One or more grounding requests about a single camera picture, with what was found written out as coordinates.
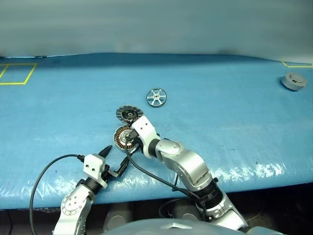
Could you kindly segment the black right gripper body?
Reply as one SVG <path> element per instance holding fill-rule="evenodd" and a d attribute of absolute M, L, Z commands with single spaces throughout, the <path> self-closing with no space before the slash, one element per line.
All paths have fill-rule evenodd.
<path fill-rule="evenodd" d="M 139 138 L 139 134 L 137 133 L 136 130 L 132 130 L 134 131 L 134 139 L 131 141 L 131 144 L 134 146 L 135 144 L 139 144 L 140 145 L 140 151 L 142 151 L 142 148 L 143 148 L 143 143 L 141 141 L 141 139 Z"/>

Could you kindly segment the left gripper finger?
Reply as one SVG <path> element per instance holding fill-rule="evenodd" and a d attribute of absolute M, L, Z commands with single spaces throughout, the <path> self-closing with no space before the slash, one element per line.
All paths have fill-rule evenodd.
<path fill-rule="evenodd" d="M 117 171 L 117 176 L 121 177 L 123 175 L 123 173 L 125 172 L 125 170 L 127 169 L 129 164 L 129 158 L 125 157 L 124 160 L 122 161 L 122 163 L 120 164 L 120 168 Z"/>
<path fill-rule="evenodd" d="M 109 145 L 109 146 L 106 146 L 104 149 L 102 149 L 98 155 L 103 157 L 103 158 L 106 158 L 109 154 L 109 152 L 111 151 L 112 149 L 112 145 Z"/>

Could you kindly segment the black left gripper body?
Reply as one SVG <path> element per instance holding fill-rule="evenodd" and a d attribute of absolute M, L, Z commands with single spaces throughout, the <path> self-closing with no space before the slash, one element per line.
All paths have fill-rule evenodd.
<path fill-rule="evenodd" d="M 102 172 L 102 179 L 108 182 L 111 178 L 119 178 L 121 176 L 122 166 L 118 170 L 110 170 L 110 166 L 105 164 Z"/>

